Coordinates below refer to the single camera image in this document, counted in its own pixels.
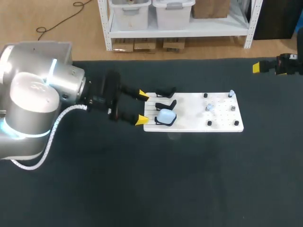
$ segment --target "white shelf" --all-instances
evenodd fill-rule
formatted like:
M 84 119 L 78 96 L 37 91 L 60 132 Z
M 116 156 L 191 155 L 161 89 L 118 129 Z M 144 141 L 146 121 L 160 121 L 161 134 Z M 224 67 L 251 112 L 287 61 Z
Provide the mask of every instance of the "white shelf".
M 203 36 L 240 36 L 245 35 L 244 48 L 250 48 L 257 27 L 263 0 L 231 0 L 230 13 L 227 18 L 193 19 L 185 30 L 160 31 L 157 26 L 156 10 L 150 7 L 149 26 L 146 30 L 120 31 L 111 10 L 108 19 L 108 0 L 98 0 L 100 18 L 103 28 L 105 46 L 112 51 L 112 38 L 165 38 L 165 37 L 203 37 Z M 244 12 L 251 5 L 251 19 L 248 24 Z
M 204 36 L 238 36 L 247 35 L 249 24 L 242 14 L 237 0 L 232 0 L 230 13 L 227 18 L 218 19 L 193 19 L 190 18 L 189 26 L 185 30 L 158 30 L 156 9 L 150 6 L 149 26 L 147 30 L 120 31 L 115 15 L 109 20 L 110 38 L 160 38 L 160 37 L 204 37 Z

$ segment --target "storage bin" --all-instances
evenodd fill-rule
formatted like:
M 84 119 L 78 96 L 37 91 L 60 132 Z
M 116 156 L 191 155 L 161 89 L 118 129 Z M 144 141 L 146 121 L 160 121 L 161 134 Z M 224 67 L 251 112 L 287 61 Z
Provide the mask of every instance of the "storage bin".
M 152 0 L 157 9 L 159 30 L 186 29 L 195 0 Z
M 148 6 L 152 0 L 109 0 L 120 30 L 144 30 L 148 26 Z
M 229 14 L 231 0 L 196 0 L 193 17 L 196 19 L 225 18 Z

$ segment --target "shelf leg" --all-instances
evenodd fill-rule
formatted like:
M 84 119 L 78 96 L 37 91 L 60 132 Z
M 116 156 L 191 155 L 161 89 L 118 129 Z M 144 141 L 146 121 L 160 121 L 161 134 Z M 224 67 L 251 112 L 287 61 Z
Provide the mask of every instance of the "shelf leg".
M 256 31 L 262 3 L 263 3 L 263 0 L 252 1 L 252 14 L 251 14 L 251 18 L 250 18 L 250 26 L 248 29 L 248 34 L 246 36 L 246 41 L 245 41 L 245 45 L 244 45 L 245 49 L 249 49 L 251 47 L 252 40 L 254 38 L 254 34 Z
M 101 23 L 103 28 L 103 35 L 105 40 L 105 46 L 107 51 L 112 51 L 112 40 L 109 37 L 110 26 L 108 22 L 108 15 L 107 15 L 107 0 L 98 0 Z

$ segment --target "white cable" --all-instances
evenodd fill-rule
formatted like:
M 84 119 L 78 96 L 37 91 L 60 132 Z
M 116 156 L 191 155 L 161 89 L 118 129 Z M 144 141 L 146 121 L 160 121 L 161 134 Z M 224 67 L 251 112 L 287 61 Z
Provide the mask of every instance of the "white cable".
M 42 158 L 40 159 L 40 161 L 34 165 L 34 166 L 25 166 L 21 163 L 19 163 L 18 161 L 16 160 L 11 160 L 16 166 L 20 167 L 21 169 L 25 169 L 25 170 L 35 170 L 35 169 L 38 169 L 42 164 L 43 162 L 45 161 L 47 155 L 48 155 L 48 152 L 51 148 L 51 145 L 52 145 L 52 142 L 53 142 L 53 137 L 56 133 L 56 130 L 57 130 L 57 127 L 60 123 L 60 121 L 62 120 L 62 118 L 69 112 L 69 111 L 72 111 L 72 110 L 76 110 L 76 109 L 81 109 L 81 110 L 87 110 L 87 106 L 86 105 L 72 105 L 70 107 L 68 107 L 67 109 L 65 109 L 57 118 L 57 120 L 55 121 L 55 123 L 53 124 L 53 129 L 51 131 L 51 134 L 49 136 L 49 139 L 48 139 L 48 143 L 46 145 L 46 149 L 45 149 L 45 152 L 42 156 Z

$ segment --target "dark table surface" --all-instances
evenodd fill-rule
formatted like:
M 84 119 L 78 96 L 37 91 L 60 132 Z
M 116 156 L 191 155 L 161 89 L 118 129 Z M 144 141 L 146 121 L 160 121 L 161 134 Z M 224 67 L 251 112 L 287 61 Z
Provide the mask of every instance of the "dark table surface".
M 233 89 L 242 133 L 165 133 L 70 113 L 46 162 L 0 161 L 1 227 L 301 227 L 303 77 L 251 73 L 256 59 L 75 62 L 88 77 L 116 69 L 152 92 Z M 121 108 L 143 113 L 124 97 Z

